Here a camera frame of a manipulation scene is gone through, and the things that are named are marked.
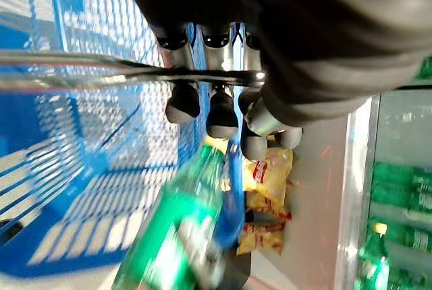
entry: soda bottle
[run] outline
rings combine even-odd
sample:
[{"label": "soda bottle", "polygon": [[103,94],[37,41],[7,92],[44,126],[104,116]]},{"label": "soda bottle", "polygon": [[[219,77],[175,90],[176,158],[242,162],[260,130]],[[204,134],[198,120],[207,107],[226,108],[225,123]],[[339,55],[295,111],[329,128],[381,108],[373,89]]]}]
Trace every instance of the soda bottle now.
[{"label": "soda bottle", "polygon": [[226,142],[207,137],[198,154],[167,182],[122,262],[113,290],[195,287],[178,228],[185,219],[215,221],[222,206]]}]

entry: blue shopping cart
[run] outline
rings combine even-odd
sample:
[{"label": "blue shopping cart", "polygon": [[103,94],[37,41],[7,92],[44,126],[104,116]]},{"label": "blue shopping cart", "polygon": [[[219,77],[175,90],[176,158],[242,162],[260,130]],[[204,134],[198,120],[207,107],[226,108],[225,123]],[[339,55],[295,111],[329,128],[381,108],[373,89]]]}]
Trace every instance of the blue shopping cart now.
[{"label": "blue shopping cart", "polygon": [[[134,0],[0,0],[3,49],[162,64]],[[204,69],[198,34],[193,56]],[[0,71],[68,77],[104,69],[14,65]],[[165,118],[170,94],[167,82],[0,94],[0,273],[34,278],[122,260],[160,187],[205,134],[208,86],[199,87],[200,115],[183,125]],[[235,242],[244,222],[238,139],[230,142],[228,163],[231,190],[217,228],[224,245]]]}]

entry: green bottle in fridge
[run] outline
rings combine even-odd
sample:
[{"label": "green bottle in fridge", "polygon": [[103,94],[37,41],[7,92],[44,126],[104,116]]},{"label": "green bottle in fridge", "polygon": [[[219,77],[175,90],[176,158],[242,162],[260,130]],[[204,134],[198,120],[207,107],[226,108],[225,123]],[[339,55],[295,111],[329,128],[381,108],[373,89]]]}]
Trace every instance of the green bottle in fridge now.
[{"label": "green bottle in fridge", "polygon": [[159,192],[122,262],[113,290],[193,290],[195,278],[178,239],[180,222],[216,221],[222,206],[226,142],[206,138],[198,154]]},{"label": "green bottle in fridge", "polygon": [[356,290],[386,290],[389,264],[383,236],[375,230],[369,231],[367,242],[358,255],[360,279],[354,288]]},{"label": "green bottle in fridge", "polygon": [[382,219],[371,219],[373,228],[384,235],[384,239],[414,250],[432,253],[432,234]]},{"label": "green bottle in fridge", "polygon": [[377,162],[373,165],[373,179],[381,183],[409,187],[417,192],[432,193],[432,174],[417,167]]}]

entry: snack bag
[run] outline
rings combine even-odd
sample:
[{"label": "snack bag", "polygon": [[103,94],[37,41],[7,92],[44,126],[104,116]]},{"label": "snack bag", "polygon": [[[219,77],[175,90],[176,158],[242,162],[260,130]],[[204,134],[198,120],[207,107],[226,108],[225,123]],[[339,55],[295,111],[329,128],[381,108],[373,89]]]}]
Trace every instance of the snack bag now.
[{"label": "snack bag", "polygon": [[246,223],[238,239],[237,255],[259,248],[273,248],[279,255],[284,244],[285,222]]},{"label": "snack bag", "polygon": [[254,210],[262,212],[263,214],[272,214],[281,219],[291,220],[291,212],[285,209],[284,206],[278,206],[270,199],[267,199],[258,192],[246,193],[246,208],[247,210]]},{"label": "snack bag", "polygon": [[244,189],[260,193],[276,206],[284,206],[286,179],[292,168],[292,150],[269,148],[264,160],[244,162]]}]

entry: bottle label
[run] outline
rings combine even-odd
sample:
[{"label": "bottle label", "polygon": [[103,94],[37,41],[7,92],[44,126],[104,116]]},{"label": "bottle label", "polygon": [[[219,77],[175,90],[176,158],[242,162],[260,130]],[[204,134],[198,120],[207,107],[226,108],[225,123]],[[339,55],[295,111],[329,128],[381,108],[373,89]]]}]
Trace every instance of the bottle label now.
[{"label": "bottle label", "polygon": [[418,195],[418,203],[423,208],[432,210],[432,195],[430,195],[430,194],[419,194]]},{"label": "bottle label", "polygon": [[412,184],[418,192],[432,193],[432,184],[430,179],[425,179],[424,177],[416,175],[412,179]]},{"label": "bottle label", "polygon": [[267,170],[267,163],[265,161],[259,161],[256,165],[255,165],[255,170],[253,173],[254,176],[254,180],[258,183],[263,183],[264,180],[264,174],[265,171]]},{"label": "bottle label", "polygon": [[429,235],[423,231],[414,231],[414,243],[412,248],[420,251],[427,251]]}]

